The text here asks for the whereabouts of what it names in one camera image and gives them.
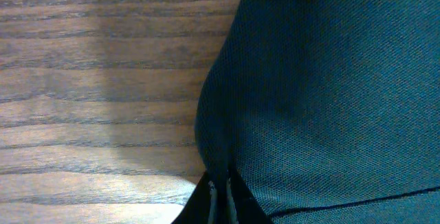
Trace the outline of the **black t-shirt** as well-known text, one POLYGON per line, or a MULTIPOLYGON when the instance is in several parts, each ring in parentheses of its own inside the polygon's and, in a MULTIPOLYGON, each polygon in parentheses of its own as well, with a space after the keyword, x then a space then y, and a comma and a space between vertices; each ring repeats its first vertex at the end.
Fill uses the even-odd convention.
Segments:
POLYGON ((252 223, 438 223, 439 0, 241 0, 195 134, 252 223))

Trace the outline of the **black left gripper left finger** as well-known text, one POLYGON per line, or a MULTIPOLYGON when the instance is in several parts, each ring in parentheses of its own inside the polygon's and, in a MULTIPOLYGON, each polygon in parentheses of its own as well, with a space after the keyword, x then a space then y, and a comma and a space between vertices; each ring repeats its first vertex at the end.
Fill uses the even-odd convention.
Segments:
POLYGON ((205 172, 172 224, 215 224, 217 189, 205 172))

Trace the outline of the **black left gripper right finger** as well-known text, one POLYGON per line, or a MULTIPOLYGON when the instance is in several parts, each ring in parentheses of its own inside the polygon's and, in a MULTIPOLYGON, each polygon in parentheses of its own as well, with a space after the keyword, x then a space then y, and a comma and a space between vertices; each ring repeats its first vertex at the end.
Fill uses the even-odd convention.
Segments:
POLYGON ((229 224, 273 224, 235 168, 228 170, 226 217, 229 224))

